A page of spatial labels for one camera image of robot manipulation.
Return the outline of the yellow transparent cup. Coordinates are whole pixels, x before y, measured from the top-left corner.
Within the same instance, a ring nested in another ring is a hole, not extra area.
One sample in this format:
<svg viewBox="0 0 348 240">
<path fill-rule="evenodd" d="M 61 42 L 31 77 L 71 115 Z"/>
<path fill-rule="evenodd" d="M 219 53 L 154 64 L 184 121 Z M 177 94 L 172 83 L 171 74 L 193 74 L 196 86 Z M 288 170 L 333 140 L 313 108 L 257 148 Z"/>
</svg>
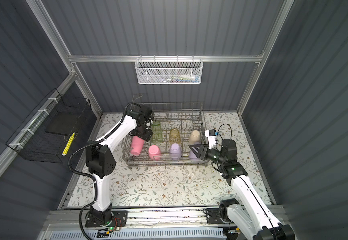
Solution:
<svg viewBox="0 0 348 240">
<path fill-rule="evenodd" d="M 171 145 L 178 144 L 180 145 L 182 143 L 181 140 L 181 133 L 178 129 L 171 129 L 169 133 L 169 143 Z"/>
</svg>

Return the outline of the pink cup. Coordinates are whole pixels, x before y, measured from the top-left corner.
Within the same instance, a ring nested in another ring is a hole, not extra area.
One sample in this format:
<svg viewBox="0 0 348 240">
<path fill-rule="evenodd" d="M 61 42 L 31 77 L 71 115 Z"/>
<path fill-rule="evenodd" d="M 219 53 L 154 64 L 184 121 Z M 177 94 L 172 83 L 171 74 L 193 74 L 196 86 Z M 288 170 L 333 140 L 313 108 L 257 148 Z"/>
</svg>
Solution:
<svg viewBox="0 0 348 240">
<path fill-rule="evenodd" d="M 145 141 L 137 136 L 133 136 L 131 141 L 130 154 L 133 156 L 139 156 L 143 150 Z"/>
<path fill-rule="evenodd" d="M 160 148 L 157 145 L 151 145 L 149 147 L 149 158 L 152 161 L 159 161 L 162 157 Z"/>
</svg>

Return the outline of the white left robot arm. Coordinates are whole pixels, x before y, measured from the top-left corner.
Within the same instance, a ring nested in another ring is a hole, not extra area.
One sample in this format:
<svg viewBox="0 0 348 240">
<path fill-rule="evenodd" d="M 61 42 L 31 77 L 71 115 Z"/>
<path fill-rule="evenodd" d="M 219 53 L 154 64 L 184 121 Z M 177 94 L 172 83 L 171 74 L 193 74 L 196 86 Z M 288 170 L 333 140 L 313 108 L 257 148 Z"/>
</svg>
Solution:
<svg viewBox="0 0 348 240">
<path fill-rule="evenodd" d="M 85 146 L 73 152 L 68 159 L 68 168 L 76 175 L 90 178 L 93 181 L 94 198 L 82 210 L 89 208 L 89 216 L 97 224 L 108 227 L 121 221 L 112 214 L 110 194 L 110 174 L 116 167 L 113 150 L 126 137 L 133 136 L 148 142 L 153 132 L 151 130 L 154 120 L 153 110 L 148 106 L 128 103 L 121 119 L 107 133 L 95 141 L 89 141 Z M 72 158 L 84 150 L 88 173 L 76 170 L 72 166 Z"/>
</svg>

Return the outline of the lilac cup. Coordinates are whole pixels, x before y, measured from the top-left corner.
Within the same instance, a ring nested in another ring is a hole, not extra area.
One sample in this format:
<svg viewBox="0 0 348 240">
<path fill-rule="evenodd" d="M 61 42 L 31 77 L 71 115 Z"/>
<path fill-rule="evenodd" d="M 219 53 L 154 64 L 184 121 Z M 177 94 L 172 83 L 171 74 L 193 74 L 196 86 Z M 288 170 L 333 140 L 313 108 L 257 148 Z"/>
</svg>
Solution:
<svg viewBox="0 0 348 240">
<path fill-rule="evenodd" d="M 196 154 L 192 150 L 190 150 L 189 152 L 189 159 L 194 161 L 199 160 L 199 158 L 196 156 Z"/>
<path fill-rule="evenodd" d="M 172 160 L 179 160 L 182 157 L 182 148 L 179 144 L 173 143 L 170 147 L 170 157 Z"/>
</svg>

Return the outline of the green transparent cup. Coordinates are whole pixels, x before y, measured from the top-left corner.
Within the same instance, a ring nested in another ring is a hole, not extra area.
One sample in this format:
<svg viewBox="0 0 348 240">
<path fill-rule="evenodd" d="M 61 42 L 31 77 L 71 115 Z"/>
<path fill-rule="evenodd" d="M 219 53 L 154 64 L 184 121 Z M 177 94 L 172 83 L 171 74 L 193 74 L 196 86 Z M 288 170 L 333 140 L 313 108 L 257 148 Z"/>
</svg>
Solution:
<svg viewBox="0 0 348 240">
<path fill-rule="evenodd" d="M 163 130 L 161 122 L 158 120 L 154 120 L 152 123 L 151 130 L 153 132 L 151 142 L 152 143 L 161 143 L 163 142 Z"/>
</svg>

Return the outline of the beige cup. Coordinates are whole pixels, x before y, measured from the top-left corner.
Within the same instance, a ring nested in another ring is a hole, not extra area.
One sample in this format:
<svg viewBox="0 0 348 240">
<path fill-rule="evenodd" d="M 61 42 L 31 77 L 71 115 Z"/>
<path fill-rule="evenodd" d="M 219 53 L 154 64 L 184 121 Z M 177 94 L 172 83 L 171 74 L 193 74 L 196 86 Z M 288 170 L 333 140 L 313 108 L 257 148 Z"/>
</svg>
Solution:
<svg viewBox="0 0 348 240">
<path fill-rule="evenodd" d="M 192 131 L 189 137 L 189 144 L 194 145 L 200 142 L 201 142 L 201 133 L 198 130 Z"/>
</svg>

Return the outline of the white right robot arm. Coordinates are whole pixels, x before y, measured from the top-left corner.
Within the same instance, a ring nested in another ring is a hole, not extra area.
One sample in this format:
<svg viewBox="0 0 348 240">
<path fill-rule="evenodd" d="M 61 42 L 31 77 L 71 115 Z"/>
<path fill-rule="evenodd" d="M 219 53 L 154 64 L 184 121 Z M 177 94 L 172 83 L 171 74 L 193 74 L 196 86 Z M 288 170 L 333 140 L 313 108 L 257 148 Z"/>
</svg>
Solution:
<svg viewBox="0 0 348 240">
<path fill-rule="evenodd" d="M 282 224 L 254 189 L 247 171 L 238 162 L 235 141 L 222 140 L 220 150 L 207 145 L 191 145 L 190 150 L 197 158 L 215 163 L 239 198 L 221 201 L 219 213 L 223 221 L 233 222 L 247 240 L 295 239 L 291 226 Z"/>
</svg>

